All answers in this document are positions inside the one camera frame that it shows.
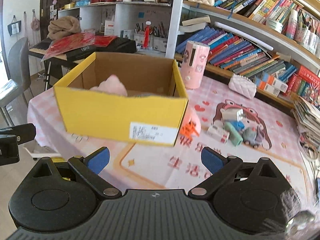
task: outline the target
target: gray chair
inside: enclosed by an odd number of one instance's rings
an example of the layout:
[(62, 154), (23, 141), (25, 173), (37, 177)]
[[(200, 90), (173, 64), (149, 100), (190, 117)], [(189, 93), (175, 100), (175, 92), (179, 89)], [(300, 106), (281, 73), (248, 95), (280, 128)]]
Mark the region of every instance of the gray chair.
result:
[(10, 49), (8, 56), (8, 65), (11, 79), (0, 88), (0, 108), (1, 114), (9, 126), (8, 120), (12, 126), (13, 121), (6, 109), (6, 106), (17, 98), (19, 95), (23, 96), (23, 100), (28, 105), (24, 91), (30, 88), (30, 69), (29, 69), (29, 56), (28, 56), (28, 39), (23, 37), (18, 40)]

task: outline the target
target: pink plush toy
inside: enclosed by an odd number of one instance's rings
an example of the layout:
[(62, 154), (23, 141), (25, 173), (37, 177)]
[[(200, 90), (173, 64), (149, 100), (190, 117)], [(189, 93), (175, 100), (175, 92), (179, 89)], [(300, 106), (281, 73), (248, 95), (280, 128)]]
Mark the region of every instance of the pink plush toy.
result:
[(101, 82), (98, 87), (92, 87), (90, 90), (96, 90), (125, 97), (128, 96), (127, 90), (116, 75), (111, 75), (106, 81)]
[(196, 131), (198, 134), (200, 134), (200, 131), (201, 131), (200, 119), (199, 119), (198, 115), (196, 114), (196, 111), (193, 109), (193, 107), (188, 106), (186, 113), (184, 115), (181, 127), (190, 123), (190, 121), (196, 124)]

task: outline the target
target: mint green object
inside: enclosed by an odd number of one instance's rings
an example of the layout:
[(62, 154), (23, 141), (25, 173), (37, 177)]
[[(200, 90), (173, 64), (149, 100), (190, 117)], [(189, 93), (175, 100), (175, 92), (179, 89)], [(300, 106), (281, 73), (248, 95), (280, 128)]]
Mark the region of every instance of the mint green object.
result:
[(229, 140), (234, 146), (238, 146), (243, 142), (240, 133), (238, 133), (230, 122), (224, 122), (223, 128), (230, 133)]

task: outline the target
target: white wall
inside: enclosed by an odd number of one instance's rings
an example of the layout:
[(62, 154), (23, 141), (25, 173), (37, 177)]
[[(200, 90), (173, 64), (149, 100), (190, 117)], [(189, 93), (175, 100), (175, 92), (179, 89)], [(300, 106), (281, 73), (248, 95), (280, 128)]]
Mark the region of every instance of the white wall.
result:
[[(32, 10), (35, 9), (36, 17), (39, 19), (40, 0), (3, 0), (3, 34), (4, 34), (4, 48), (8, 58), (9, 51), (13, 44), (25, 35), (25, 27), (23, 21), (23, 12), (27, 13), (27, 36), (30, 44), (34, 45), (40, 41), (40, 32), (36, 32), (33, 38), (33, 32), (31, 29)], [(16, 35), (10, 37), (7, 25), (11, 23), (13, 15), (17, 20), (21, 20), (22, 31)], [(29, 56), (30, 74), (33, 75), (41, 70), (40, 60), (35, 57)]]

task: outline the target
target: brown towel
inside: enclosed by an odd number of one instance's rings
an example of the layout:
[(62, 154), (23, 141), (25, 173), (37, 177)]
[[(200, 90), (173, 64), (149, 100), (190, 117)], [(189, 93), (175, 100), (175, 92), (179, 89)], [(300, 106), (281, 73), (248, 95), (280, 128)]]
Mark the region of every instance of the brown towel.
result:
[(61, 17), (58, 20), (50, 21), (48, 31), (49, 34), (47, 38), (54, 41), (59, 40), (71, 34), (80, 33), (80, 22), (73, 16)]

